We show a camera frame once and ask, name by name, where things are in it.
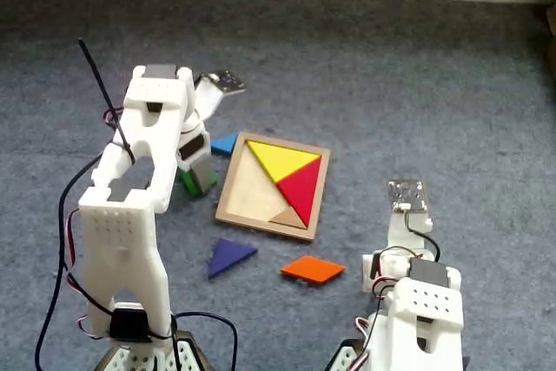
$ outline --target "gray carpet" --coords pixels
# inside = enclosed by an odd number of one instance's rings
[[[443,261],[464,279],[472,370],[554,370],[556,102],[541,13],[525,5],[426,0],[0,0],[1,369],[32,369],[54,284],[56,201],[110,138],[77,47],[84,37],[115,102],[139,63],[231,68],[248,91],[209,120],[333,151],[311,245],[214,222],[228,166],[202,200],[175,188],[158,219],[172,308],[227,316],[239,370],[320,370],[353,319],[372,311],[360,254],[384,247],[385,181],[422,177]],[[80,181],[69,206],[87,186]],[[77,244],[82,243],[78,232]],[[209,282],[219,237],[258,255]],[[347,266],[322,288],[284,280],[316,255]],[[92,369],[107,348],[75,326],[63,289],[43,351],[47,370]],[[216,369],[231,336],[191,319]]]

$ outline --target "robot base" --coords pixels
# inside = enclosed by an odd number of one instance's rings
[[[190,332],[178,330],[177,347],[182,371],[213,371]],[[94,371],[176,371],[174,351],[166,357],[140,358],[128,349],[112,348],[98,363]]]

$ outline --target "wooden frame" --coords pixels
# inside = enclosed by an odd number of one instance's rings
[[[243,148],[247,147],[246,141],[263,142],[270,145],[276,145],[283,148],[298,149],[299,151],[306,151],[321,156],[321,166],[317,178],[316,189],[313,197],[313,207],[311,209],[311,216],[309,225],[306,229],[298,229],[287,225],[278,223],[266,222],[259,219],[253,219],[246,216],[236,215],[227,211],[232,189],[235,186],[235,177],[242,159]],[[233,223],[235,225],[245,226],[248,228],[266,230],[279,235],[292,236],[295,238],[303,239],[305,241],[313,241],[316,226],[319,221],[319,213],[321,211],[322,194],[324,191],[324,183],[328,171],[328,160],[330,159],[330,150],[302,143],[285,141],[268,136],[261,136],[257,134],[249,134],[240,132],[235,142],[234,153],[229,164],[228,174],[224,182],[222,195],[216,210],[216,219],[222,222]]]

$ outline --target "green block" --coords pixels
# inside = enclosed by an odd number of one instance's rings
[[[183,171],[180,173],[180,179],[182,180],[182,184],[185,189],[190,193],[193,197],[199,197],[201,195],[201,191],[197,187],[195,179],[190,171],[184,173]],[[218,177],[216,176],[215,172],[213,171],[210,174],[210,185],[214,187],[218,183]]]
[[[216,176],[215,172],[213,171],[210,174],[210,185],[211,185],[211,187],[214,187],[217,183],[218,183],[218,177]]]
[[[188,191],[188,193],[190,193],[194,197],[201,195],[201,191],[195,184],[195,180],[193,179],[193,176],[191,175],[190,172],[187,173],[182,172],[180,178],[182,179],[182,183],[185,186],[185,189]]]

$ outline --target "blue triangle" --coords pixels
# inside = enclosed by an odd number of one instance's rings
[[[249,247],[249,245],[219,239],[208,265],[208,278],[213,278],[238,262],[247,260],[255,252],[257,252],[257,248]]]
[[[216,153],[224,154],[226,156],[231,156],[232,151],[234,150],[236,139],[237,139],[237,134],[231,134],[228,136],[224,136],[223,138],[215,139],[210,144],[210,148]]]

